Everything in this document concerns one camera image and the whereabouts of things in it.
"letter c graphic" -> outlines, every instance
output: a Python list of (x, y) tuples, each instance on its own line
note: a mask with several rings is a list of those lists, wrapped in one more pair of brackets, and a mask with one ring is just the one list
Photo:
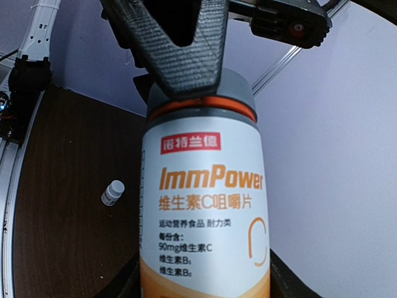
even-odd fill
[[(264, 220), (263, 220), (262, 217), (257, 217), (256, 219), (254, 219), (254, 220), (251, 222), (251, 224), (250, 224), (250, 226), (249, 226), (249, 230), (248, 230), (248, 248), (249, 248), (249, 258), (250, 258), (250, 259), (252, 259), (252, 228), (254, 227), (254, 225), (255, 225), (257, 222), (261, 222), (261, 223), (263, 224), (263, 228), (265, 229), (265, 235), (267, 234), (267, 232), (266, 232), (266, 224), (265, 224), (265, 222), (264, 222)], [(260, 262), (260, 263), (255, 262), (255, 263), (254, 263), (255, 266), (256, 266), (256, 267), (262, 267), (262, 266), (265, 264), (266, 258), (267, 258), (267, 247), (266, 247), (266, 249), (265, 249), (265, 258), (264, 258), (263, 261)]]

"small white bottle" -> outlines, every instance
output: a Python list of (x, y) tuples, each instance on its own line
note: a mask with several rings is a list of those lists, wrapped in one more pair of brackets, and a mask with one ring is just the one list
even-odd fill
[(114, 180), (109, 186), (106, 188), (102, 196), (102, 203), (106, 206), (113, 206), (119, 197), (122, 196), (124, 192), (124, 184), (119, 180)]

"white label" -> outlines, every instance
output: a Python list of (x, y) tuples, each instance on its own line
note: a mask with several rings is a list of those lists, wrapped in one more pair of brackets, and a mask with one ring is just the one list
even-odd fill
[(270, 252), (259, 132), (222, 117), (178, 119), (149, 130), (143, 150), (145, 264), (214, 296), (237, 297), (263, 280)]

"screw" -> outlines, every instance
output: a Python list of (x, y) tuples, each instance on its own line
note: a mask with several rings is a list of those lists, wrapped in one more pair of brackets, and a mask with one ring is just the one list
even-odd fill
[(305, 26), (301, 23), (297, 23), (293, 26), (293, 29), (297, 32), (302, 32), (305, 29)]

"dark brown tabletop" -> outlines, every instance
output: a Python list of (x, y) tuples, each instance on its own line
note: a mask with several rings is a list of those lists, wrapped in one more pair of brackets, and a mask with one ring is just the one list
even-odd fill
[[(45, 93), (17, 197), (17, 298), (92, 297), (138, 251), (145, 128), (143, 117), (71, 91)], [(100, 195), (114, 179), (125, 192), (106, 207)]]

